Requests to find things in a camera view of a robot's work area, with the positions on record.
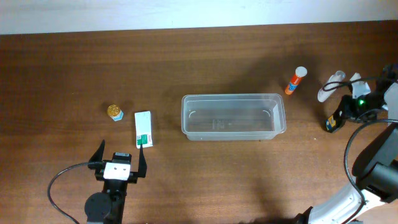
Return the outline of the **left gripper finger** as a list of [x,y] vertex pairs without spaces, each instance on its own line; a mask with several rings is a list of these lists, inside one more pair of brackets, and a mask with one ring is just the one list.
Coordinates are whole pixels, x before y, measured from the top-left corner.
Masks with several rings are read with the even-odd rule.
[[145,178],[147,173],[147,162],[144,156],[143,145],[140,145],[139,149],[139,167],[137,170],[138,178]]
[[89,159],[88,168],[89,169],[99,169],[103,165],[103,153],[105,148],[105,140],[103,139],[99,148],[95,151],[95,153]]

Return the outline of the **dark bottle white cap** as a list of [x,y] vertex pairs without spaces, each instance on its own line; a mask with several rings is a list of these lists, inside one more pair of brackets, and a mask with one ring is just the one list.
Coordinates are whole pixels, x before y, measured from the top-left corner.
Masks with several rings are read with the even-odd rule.
[[342,124],[342,119],[339,115],[331,115],[326,121],[325,121],[325,127],[326,131],[328,133],[334,133],[338,129],[340,129]]

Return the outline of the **white spray bottle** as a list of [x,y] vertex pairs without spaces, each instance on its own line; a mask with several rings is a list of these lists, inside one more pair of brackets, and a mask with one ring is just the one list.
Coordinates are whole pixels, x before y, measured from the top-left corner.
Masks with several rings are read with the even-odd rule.
[[339,86],[341,82],[345,79],[345,73],[338,70],[334,75],[332,75],[326,83],[318,91],[317,99],[319,102],[323,103],[326,101],[330,95],[335,91],[335,87]]

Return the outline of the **small gold-lid jar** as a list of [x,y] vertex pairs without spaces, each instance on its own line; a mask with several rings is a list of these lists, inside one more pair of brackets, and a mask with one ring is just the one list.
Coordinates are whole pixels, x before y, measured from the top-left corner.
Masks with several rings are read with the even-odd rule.
[[124,113],[118,105],[109,105],[107,108],[107,114],[113,121],[122,120]]

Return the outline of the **white green medicine box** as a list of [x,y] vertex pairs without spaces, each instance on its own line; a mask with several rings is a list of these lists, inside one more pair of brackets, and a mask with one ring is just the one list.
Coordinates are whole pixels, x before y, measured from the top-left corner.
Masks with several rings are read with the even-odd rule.
[[150,111],[137,112],[134,114],[136,127],[136,147],[138,149],[153,146],[152,139],[152,116]]

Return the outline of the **orange tube white cap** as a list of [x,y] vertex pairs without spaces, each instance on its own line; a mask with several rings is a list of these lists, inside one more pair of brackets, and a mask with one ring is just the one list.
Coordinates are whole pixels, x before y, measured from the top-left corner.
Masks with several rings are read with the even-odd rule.
[[289,84],[285,88],[285,94],[291,95],[295,91],[303,77],[305,77],[306,75],[307,69],[305,67],[297,67],[295,69],[295,74],[290,79]]

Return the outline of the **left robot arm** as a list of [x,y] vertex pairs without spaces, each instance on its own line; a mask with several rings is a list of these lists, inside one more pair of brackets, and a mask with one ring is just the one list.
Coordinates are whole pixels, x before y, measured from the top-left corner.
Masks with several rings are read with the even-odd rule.
[[85,202],[88,223],[121,223],[129,184],[144,178],[147,163],[143,147],[139,146],[138,170],[131,170],[132,155],[115,152],[110,160],[103,159],[105,141],[89,160],[88,168],[94,170],[95,178],[103,182],[103,189],[91,195]]

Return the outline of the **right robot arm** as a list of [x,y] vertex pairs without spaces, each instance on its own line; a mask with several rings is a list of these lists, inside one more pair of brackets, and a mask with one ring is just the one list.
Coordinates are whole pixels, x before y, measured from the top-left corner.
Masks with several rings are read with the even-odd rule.
[[[332,75],[318,92],[318,100],[324,102],[344,86],[351,92],[342,97],[336,111],[325,121],[329,133],[339,130],[347,121],[360,125],[349,138],[343,156],[349,182],[325,203],[299,213],[293,223],[357,223],[362,213],[397,200],[397,64],[386,65],[373,78],[375,90],[370,89],[368,78],[358,73],[347,82],[344,78],[341,71]],[[361,151],[350,167],[348,154],[355,137],[378,123],[386,123],[387,128]]]

